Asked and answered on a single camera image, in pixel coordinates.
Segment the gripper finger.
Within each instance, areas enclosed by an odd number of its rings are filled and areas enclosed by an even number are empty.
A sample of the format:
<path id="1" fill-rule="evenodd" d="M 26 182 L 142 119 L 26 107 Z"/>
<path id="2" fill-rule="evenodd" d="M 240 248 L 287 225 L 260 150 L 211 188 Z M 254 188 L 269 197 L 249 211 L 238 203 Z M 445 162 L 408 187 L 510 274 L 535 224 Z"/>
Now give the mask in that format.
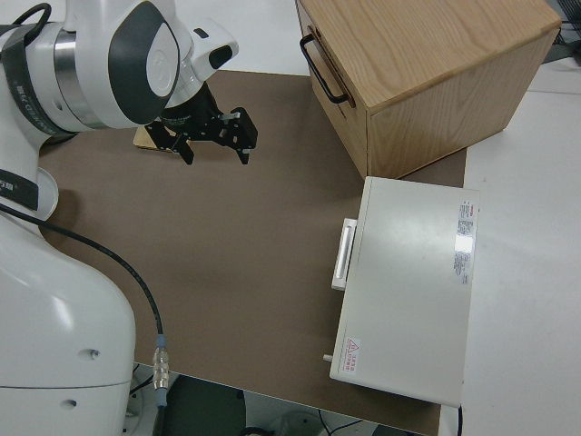
<path id="1" fill-rule="evenodd" d="M 186 135 L 172 134 L 160 121 L 147 124 L 144 128 L 157 150 L 178 154 L 188 165 L 193 163 L 194 152 L 188 145 Z"/>
<path id="2" fill-rule="evenodd" d="M 247 111 L 233 109 L 228 122 L 228 146 L 235 151 L 242 164 L 248 164 L 250 153 L 256 148 L 258 130 Z"/>

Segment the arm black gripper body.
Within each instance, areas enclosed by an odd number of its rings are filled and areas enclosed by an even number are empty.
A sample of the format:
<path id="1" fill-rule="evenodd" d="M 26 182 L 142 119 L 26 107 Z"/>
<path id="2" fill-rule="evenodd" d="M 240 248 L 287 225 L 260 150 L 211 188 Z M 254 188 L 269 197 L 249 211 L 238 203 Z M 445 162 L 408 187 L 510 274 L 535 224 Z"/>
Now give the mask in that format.
<path id="1" fill-rule="evenodd" d="M 176 134 L 186 134 L 192 140 L 209 140 L 220 145 L 231 145 L 228 132 L 223 137 L 219 136 L 225 129 L 219 120 L 221 114 L 212 92 L 209 89 L 200 89 L 184 103 L 162 111 L 162 135 L 158 138 L 158 145 L 170 144 L 170 135 L 165 128 Z"/>

